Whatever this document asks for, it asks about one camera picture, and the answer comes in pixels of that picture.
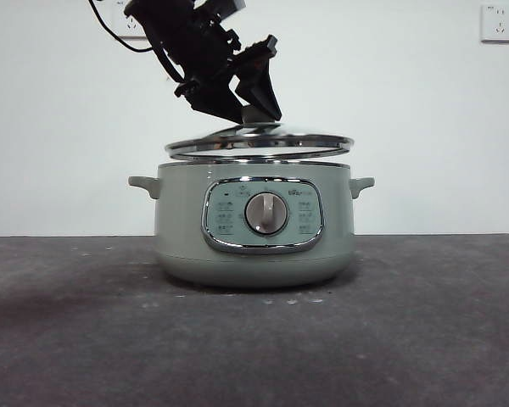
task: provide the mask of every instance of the electric cooker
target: electric cooker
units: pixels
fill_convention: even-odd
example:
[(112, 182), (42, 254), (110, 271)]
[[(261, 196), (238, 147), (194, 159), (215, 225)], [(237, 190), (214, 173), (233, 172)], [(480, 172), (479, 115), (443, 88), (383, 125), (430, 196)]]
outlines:
[(179, 161), (132, 176), (156, 200), (165, 272), (223, 287), (284, 287), (335, 276), (354, 250), (352, 200), (374, 185), (310, 159), (348, 153), (348, 137), (282, 123), (236, 125), (175, 142)]

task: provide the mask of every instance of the silver knob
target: silver knob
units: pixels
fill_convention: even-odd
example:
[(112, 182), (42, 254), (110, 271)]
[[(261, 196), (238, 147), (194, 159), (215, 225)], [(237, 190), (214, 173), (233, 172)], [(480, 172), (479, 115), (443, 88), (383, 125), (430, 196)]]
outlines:
[(274, 193), (259, 193), (247, 203), (245, 218), (255, 231), (270, 235), (285, 225), (287, 205)]

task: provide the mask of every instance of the white wall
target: white wall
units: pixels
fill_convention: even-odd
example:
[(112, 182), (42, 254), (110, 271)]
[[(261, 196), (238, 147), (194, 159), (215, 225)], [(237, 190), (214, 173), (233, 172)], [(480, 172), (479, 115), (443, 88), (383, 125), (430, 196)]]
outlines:
[[(509, 45), (479, 43), (480, 1), (247, 3), (227, 25), (279, 39), (283, 121), (353, 137), (335, 161), (377, 178), (358, 233), (509, 232)], [(0, 0), (0, 235), (151, 234), (126, 178), (229, 124), (174, 88), (87, 2)]]

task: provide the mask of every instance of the chrome panel trim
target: chrome panel trim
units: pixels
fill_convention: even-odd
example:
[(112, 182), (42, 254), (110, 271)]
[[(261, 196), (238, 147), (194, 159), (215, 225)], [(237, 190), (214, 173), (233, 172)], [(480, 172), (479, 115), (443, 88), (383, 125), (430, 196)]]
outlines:
[[(224, 242), (217, 237), (213, 236), (207, 226), (207, 212), (208, 207), (210, 205), (210, 197), (211, 191), (222, 183), (228, 182), (250, 182), (250, 181), (275, 181), (281, 180), (281, 182), (300, 182), (307, 184), (316, 192), (318, 201), (319, 201), (319, 211), (321, 214), (321, 224), (319, 225), (319, 230), (316, 232), (315, 236), (306, 240), (305, 242), (300, 243), (292, 243), (292, 244), (268, 244), (268, 245), (244, 245), (237, 243), (229, 243)], [(302, 252), (305, 250), (309, 250), (319, 241), (322, 235), (322, 230), (324, 229), (324, 211), (322, 209), (322, 201), (321, 201), (321, 193), (318, 188), (311, 181), (299, 179), (299, 178), (287, 178), (282, 176), (242, 176), (237, 178), (227, 178), (219, 181), (213, 182), (207, 189), (204, 198), (204, 207), (202, 210), (202, 234), (204, 235), (205, 241), (215, 250), (219, 250), (222, 252), (234, 253), (234, 254), (287, 254), (287, 253), (295, 253)]]

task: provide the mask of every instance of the control panel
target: control panel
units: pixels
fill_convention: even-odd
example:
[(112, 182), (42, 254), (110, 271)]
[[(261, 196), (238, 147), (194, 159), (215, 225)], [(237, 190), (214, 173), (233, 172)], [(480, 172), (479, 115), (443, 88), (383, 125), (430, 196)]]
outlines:
[(320, 195), (311, 182), (243, 176), (209, 188), (202, 224), (213, 248), (276, 254), (311, 248), (324, 223)]

